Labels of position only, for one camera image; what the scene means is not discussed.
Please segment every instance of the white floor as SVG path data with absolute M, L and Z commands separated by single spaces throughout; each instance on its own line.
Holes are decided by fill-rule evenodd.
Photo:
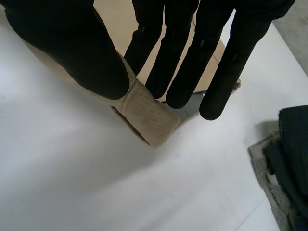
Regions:
M 247 148 L 280 109 L 308 104 L 308 77 L 271 26 L 241 79 L 218 120 L 199 116 L 154 151 L 1 14 L 1 231 L 277 231 Z

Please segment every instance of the black glove finger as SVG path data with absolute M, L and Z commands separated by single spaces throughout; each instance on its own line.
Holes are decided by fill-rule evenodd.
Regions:
M 156 99 L 165 94 L 175 73 L 198 3 L 199 0 L 166 0 L 166 34 L 145 84 Z
M 10 0 L 4 5 L 21 38 L 47 53 L 84 88 L 115 100 L 127 93 L 128 74 L 93 2 Z
M 164 0 L 133 0 L 133 5 L 139 25 L 124 58 L 138 75 L 160 37 Z
M 233 11 L 219 2 L 202 0 L 197 12 L 195 35 L 181 67 L 167 93 L 170 107 L 185 106 L 219 42 L 223 27 Z
M 214 120 L 221 115 L 253 48 L 270 23 L 236 12 L 227 47 L 200 105 L 204 119 Z

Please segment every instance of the beige fabric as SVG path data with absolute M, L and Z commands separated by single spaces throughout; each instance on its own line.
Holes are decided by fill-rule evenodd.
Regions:
M 129 75 L 128 93 L 119 100 L 107 101 L 141 140 L 154 148 L 159 147 L 177 127 L 180 119 L 156 101 L 147 88 L 136 79 L 124 59 L 123 62 Z

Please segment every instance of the folded clothing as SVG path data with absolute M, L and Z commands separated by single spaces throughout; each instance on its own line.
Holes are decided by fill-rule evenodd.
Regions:
M 107 101 L 142 141 L 151 147 L 159 147 L 169 138 L 180 119 L 154 99 L 121 58 L 128 72 L 129 90 L 121 99 Z
M 281 110 L 279 126 L 285 158 L 308 201 L 308 106 Z

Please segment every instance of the glove finger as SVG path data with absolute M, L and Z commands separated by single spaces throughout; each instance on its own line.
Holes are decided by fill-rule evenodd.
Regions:
M 214 120 L 221 115 L 253 48 L 270 23 L 236 12 L 227 47 L 200 105 L 203 118 Z
M 232 7 L 221 7 L 216 2 L 201 1 L 192 44 L 167 93 L 166 100 L 170 107 L 182 108 L 190 99 L 232 11 Z
M 145 85 L 156 99 L 165 94 L 175 73 L 198 3 L 199 0 L 166 0 L 166 34 Z
M 160 37 L 164 0 L 133 0 L 133 6 L 139 25 L 124 58 L 137 76 Z

